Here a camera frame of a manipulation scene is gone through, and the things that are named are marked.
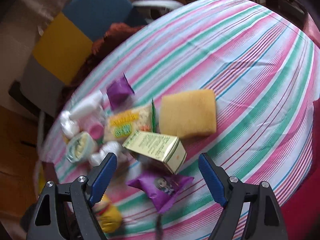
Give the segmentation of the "white blue sock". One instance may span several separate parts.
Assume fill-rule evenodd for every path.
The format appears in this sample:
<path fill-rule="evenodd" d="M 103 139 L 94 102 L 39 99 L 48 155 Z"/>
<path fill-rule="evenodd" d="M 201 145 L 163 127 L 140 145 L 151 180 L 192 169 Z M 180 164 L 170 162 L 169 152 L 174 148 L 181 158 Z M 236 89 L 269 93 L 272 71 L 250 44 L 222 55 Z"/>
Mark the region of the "white blue sock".
<path fill-rule="evenodd" d="M 89 156 L 98 150 L 97 142 L 87 132 L 81 132 L 73 137 L 66 148 L 67 160 L 74 163 L 87 161 Z"/>

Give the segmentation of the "white plastic bag ball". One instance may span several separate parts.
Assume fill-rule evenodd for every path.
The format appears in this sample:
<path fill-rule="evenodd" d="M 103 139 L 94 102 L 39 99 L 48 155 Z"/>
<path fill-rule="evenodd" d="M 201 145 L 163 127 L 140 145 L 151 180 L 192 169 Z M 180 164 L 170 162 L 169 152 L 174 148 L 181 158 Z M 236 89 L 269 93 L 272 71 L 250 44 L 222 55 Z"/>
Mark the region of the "white plastic bag ball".
<path fill-rule="evenodd" d="M 78 122 L 71 120 L 69 116 L 69 111 L 62 111 L 60 113 L 59 122 L 65 137 L 68 139 L 72 139 L 80 132 L 80 127 Z"/>

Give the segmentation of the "purple snack packet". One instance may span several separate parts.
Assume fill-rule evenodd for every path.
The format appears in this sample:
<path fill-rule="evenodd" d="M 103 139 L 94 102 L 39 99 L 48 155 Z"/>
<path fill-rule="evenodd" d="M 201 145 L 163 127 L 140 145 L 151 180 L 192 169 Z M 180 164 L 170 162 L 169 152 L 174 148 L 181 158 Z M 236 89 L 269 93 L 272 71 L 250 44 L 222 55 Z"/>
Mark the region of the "purple snack packet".
<path fill-rule="evenodd" d="M 129 84 L 125 74 L 123 74 L 107 87 L 106 94 L 110 102 L 111 109 L 114 111 L 118 109 L 121 104 L 127 100 L 127 98 L 133 96 L 135 92 Z"/>
<path fill-rule="evenodd" d="M 142 190 L 152 201 L 157 213 L 162 215 L 171 209 L 177 197 L 193 180 L 194 177 L 190 176 L 147 170 L 126 184 Z"/>

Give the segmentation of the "green cream carton box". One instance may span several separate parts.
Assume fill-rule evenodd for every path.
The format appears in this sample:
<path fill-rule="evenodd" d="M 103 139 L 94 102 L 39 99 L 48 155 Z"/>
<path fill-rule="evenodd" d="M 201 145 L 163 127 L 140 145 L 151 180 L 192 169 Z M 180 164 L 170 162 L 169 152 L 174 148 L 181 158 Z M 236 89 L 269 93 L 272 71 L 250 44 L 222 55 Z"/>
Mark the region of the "green cream carton box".
<path fill-rule="evenodd" d="M 140 163 L 171 174 L 178 173 L 187 157 L 178 137 L 159 133 L 136 131 L 123 147 Z"/>

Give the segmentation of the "green cracker packet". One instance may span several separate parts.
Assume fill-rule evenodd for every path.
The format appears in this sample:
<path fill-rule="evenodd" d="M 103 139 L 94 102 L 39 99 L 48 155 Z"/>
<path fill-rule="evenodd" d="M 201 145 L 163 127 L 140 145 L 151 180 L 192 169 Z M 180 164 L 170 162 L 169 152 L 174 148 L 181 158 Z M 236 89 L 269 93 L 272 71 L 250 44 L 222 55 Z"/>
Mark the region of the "green cracker packet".
<path fill-rule="evenodd" d="M 136 131 L 156 131 L 156 109 L 150 103 L 108 116 L 105 121 L 103 142 L 124 142 Z"/>

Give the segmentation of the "white foam block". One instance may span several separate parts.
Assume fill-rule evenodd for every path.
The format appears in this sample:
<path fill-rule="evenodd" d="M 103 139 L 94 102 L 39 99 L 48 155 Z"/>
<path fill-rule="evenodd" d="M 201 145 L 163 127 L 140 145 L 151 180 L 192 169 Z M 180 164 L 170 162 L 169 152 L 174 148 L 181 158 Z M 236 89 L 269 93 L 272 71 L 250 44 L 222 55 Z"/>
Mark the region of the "white foam block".
<path fill-rule="evenodd" d="M 88 116 L 101 106 L 102 100 L 103 93 L 100 90 L 95 91 L 71 109 L 69 119 L 74 121 Z"/>

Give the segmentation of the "yellow sponge block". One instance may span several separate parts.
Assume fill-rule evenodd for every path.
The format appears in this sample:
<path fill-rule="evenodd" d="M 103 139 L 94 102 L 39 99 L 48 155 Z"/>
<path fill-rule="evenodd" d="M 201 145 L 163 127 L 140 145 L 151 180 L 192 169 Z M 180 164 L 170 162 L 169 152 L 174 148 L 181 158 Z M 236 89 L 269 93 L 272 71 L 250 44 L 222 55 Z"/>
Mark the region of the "yellow sponge block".
<path fill-rule="evenodd" d="M 162 97 L 159 131 L 180 139 L 214 134 L 217 130 L 215 93 L 199 89 Z"/>

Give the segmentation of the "striped bed sheet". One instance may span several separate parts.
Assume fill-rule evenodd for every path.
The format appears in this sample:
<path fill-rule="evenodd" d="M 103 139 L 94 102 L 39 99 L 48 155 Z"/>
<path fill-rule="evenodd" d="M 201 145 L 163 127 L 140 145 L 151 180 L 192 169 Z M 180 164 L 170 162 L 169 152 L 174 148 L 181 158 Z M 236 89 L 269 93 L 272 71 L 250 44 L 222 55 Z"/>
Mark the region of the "striped bed sheet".
<path fill-rule="evenodd" d="M 154 105 L 157 132 L 179 137 L 187 153 L 179 173 L 192 177 L 159 215 L 127 182 L 142 172 L 121 163 L 107 196 L 120 211 L 110 239 L 207 239 L 222 211 L 198 168 L 206 152 L 237 181 L 267 181 L 287 204 L 310 173 L 313 102 L 319 98 L 319 47 L 294 24 L 248 0 L 199 0 L 133 35 L 76 91 L 66 108 L 125 75 L 134 90 L 117 117 L 110 104 L 105 140 L 123 140 Z"/>

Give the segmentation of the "blue yellow grey headboard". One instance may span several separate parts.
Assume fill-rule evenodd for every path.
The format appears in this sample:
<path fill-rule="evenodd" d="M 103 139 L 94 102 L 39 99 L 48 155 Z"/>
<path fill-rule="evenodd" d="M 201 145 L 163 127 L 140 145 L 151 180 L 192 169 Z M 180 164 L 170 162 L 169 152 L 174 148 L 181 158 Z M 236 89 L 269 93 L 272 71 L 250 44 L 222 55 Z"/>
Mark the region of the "blue yellow grey headboard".
<path fill-rule="evenodd" d="M 94 41 L 111 24 L 131 27 L 146 21 L 129 0 L 71 0 L 35 44 L 21 78 L 22 94 L 41 111 L 54 116 L 63 86 L 70 84 Z"/>

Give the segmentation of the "dark red blanket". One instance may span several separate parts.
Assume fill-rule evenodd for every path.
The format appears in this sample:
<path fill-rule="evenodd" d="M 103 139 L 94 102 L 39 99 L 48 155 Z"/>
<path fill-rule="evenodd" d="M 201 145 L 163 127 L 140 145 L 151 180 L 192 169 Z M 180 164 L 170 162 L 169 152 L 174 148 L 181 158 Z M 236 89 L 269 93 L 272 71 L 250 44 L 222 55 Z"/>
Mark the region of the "dark red blanket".
<path fill-rule="evenodd" d="M 98 66 L 98 64 L 129 37 L 144 27 L 145 25 L 130 27 L 125 23 L 111 24 L 104 36 L 92 44 L 91 54 L 85 59 L 80 69 L 73 76 L 71 83 L 65 85 L 61 89 L 57 100 L 56 118 L 63 110 L 66 102 L 71 98 L 72 94 L 83 83 L 86 77 L 88 77 L 89 74 Z"/>

